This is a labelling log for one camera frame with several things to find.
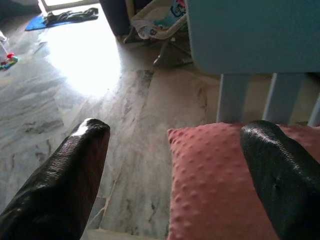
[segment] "pink cushion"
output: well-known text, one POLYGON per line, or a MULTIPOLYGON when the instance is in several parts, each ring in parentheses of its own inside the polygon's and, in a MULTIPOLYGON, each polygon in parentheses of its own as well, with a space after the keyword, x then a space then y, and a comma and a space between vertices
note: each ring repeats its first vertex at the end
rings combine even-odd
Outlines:
MULTIPOLYGON (((173 155, 168 240, 277 240, 240 147, 241 124, 170 129, 173 155)), ((320 132, 281 129, 320 160, 320 132)))

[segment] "blue wooden furniture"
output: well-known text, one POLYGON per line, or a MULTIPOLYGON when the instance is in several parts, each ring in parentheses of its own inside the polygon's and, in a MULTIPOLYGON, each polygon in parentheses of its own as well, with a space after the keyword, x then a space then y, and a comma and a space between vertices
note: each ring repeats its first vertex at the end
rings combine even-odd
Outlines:
MULTIPOLYGON (((217 122, 240 122, 250 74, 274 73, 262 118, 287 125, 304 73, 320 72, 320 1, 186 3, 193 60, 221 74, 217 122)), ((320 125, 320 97, 308 125, 320 125)))

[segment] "floor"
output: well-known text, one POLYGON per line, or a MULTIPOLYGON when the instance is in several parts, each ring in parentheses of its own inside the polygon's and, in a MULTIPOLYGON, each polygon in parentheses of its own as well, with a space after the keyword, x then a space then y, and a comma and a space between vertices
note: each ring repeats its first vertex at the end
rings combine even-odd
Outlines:
MULTIPOLYGON (((122 44, 103 14, 25 32, 31 17, 1 26, 9 37, 6 47, 20 61, 0 71, 0 212, 76 124, 98 118, 110 125, 111 139, 82 238, 100 229, 165 239, 171 193, 167 130, 215 121, 219 76, 193 65, 172 67, 179 56, 173 48, 155 68, 161 45, 122 44)), ((270 79, 252 76, 245 123, 261 118, 270 79)), ((292 124, 308 121, 319 92, 319 83, 308 78, 292 124)))

